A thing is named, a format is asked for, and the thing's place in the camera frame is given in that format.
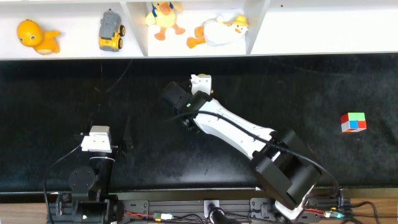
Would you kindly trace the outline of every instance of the black tabletop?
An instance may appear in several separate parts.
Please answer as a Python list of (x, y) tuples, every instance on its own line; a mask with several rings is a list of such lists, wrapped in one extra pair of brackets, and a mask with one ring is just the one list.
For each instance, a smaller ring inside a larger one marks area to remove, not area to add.
[[(130, 60), (0, 62), (0, 192), (41, 191), (46, 168), (80, 143), (92, 116), (115, 139), (131, 118), (134, 149), (116, 158), (113, 191), (258, 186), (239, 151), (165, 121), (173, 114), (161, 89), (199, 73), (212, 75), (213, 97), (231, 112), (294, 129), (341, 185), (397, 185), (397, 56), (135, 59), (119, 82)], [(342, 134), (347, 112), (364, 112), (368, 129)], [(49, 189), (68, 190), (88, 158), (61, 162)]]

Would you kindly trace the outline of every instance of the wooden surface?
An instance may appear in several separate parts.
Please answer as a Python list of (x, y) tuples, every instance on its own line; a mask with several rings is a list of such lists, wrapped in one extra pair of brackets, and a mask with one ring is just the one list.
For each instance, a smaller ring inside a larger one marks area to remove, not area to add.
[[(379, 216), (396, 216), (398, 211), (398, 198), (372, 198), (372, 199), (352, 199), (352, 204), (363, 201), (371, 201), (375, 204)], [(355, 214), (373, 215), (370, 205), (354, 209)], [(45, 223), (46, 208), (44, 203), (19, 203), (19, 204), (0, 204), (0, 224), (14, 223)], [(358, 217), (364, 224), (376, 223), (374, 218)], [(380, 218), (382, 224), (398, 223), (396, 218)], [(323, 221), (321, 223), (338, 224), (342, 221)]]

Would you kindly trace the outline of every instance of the black wheel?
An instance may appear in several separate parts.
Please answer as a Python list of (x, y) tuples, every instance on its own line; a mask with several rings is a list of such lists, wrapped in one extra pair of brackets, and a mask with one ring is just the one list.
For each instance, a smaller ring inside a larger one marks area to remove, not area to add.
[(124, 27), (124, 25), (120, 25), (120, 33), (119, 33), (119, 35), (121, 37), (124, 37), (125, 34), (126, 34), (126, 28)]
[(119, 49), (122, 49), (122, 47), (123, 47), (123, 40), (120, 38), (119, 39)]

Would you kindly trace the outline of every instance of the colorful cube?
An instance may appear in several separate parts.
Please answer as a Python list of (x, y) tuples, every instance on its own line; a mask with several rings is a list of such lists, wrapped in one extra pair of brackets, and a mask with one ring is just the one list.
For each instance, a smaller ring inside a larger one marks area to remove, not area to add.
[(364, 113), (346, 113), (341, 116), (341, 130), (344, 133), (359, 132), (366, 129)]

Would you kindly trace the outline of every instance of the toy vehicle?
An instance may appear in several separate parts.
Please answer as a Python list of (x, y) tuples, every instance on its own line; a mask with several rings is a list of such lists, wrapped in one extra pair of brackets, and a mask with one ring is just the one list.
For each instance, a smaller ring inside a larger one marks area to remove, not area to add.
[(99, 48), (105, 51), (117, 52), (123, 47), (123, 37), (126, 28), (121, 24), (122, 19), (111, 9), (104, 12), (99, 28)]

